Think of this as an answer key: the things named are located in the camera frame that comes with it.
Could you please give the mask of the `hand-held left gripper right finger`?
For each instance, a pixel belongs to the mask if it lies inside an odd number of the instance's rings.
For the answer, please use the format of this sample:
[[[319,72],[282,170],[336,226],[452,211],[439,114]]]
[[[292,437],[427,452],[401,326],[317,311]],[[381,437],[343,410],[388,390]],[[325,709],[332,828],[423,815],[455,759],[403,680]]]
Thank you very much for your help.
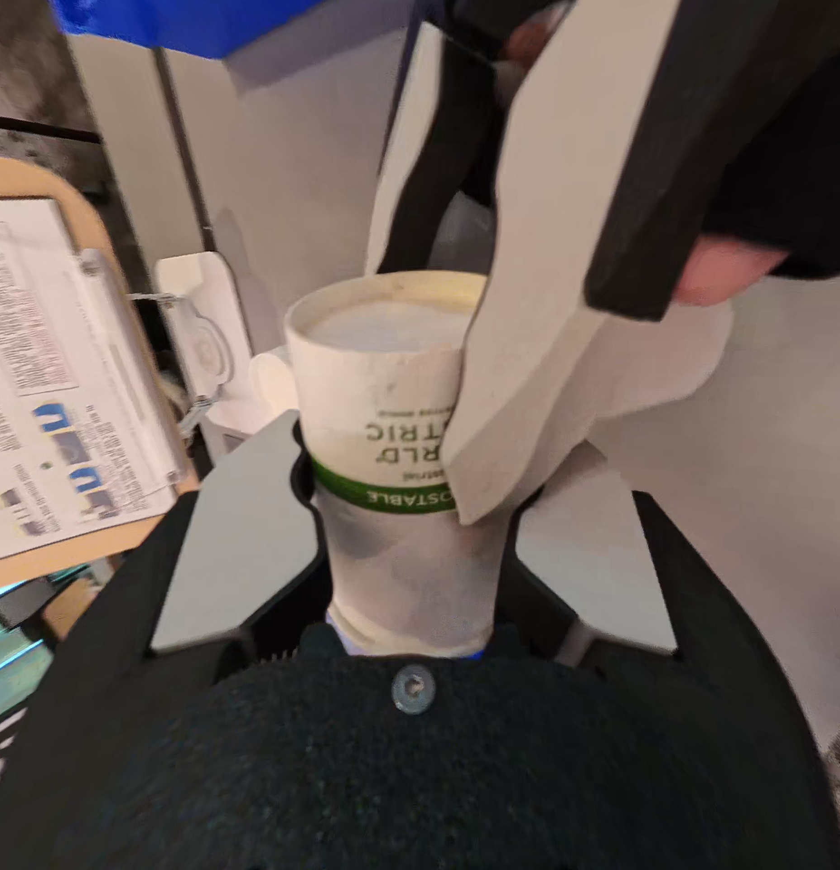
[[[675,653],[632,490],[596,447],[579,445],[513,517],[502,622],[536,654],[568,666],[597,642]]]

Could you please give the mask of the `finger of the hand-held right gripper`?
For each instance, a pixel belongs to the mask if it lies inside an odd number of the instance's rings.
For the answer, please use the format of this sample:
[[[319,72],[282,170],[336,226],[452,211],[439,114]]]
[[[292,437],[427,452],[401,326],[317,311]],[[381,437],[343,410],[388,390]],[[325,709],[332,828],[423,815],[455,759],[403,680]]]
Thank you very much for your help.
[[[435,24],[416,32],[382,156],[366,275],[444,270],[487,275],[496,219],[466,191],[491,194],[502,128],[497,70]]]
[[[590,308],[584,280],[679,2],[577,2],[513,92],[490,276],[463,343],[444,470],[470,527],[514,511],[598,420],[692,395],[728,303],[661,322]]]

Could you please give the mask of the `blue plastic bin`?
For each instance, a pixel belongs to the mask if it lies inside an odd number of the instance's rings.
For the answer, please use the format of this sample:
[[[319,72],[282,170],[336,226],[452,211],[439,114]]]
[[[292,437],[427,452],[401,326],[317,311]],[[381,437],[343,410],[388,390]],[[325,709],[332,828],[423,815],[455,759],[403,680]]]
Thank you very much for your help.
[[[117,40],[145,49],[164,48],[222,59],[272,31],[311,15],[371,31],[394,29],[407,20],[412,2],[323,1],[50,1],[58,29],[66,36]]]

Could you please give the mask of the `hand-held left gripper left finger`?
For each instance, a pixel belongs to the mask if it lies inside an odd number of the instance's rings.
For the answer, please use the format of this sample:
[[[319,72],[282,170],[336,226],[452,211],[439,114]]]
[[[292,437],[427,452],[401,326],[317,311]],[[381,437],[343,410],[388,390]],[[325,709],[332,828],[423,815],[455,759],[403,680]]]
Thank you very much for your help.
[[[273,658],[323,620],[331,587],[308,482],[293,409],[219,458],[197,493],[154,653],[236,640]]]

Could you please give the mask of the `person's right forearm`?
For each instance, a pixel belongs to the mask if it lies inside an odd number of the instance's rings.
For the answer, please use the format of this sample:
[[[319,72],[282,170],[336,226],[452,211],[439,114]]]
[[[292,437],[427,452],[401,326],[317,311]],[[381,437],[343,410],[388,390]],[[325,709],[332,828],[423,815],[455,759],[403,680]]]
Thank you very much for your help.
[[[840,276],[840,51],[727,166],[702,231],[787,252],[774,276]]]

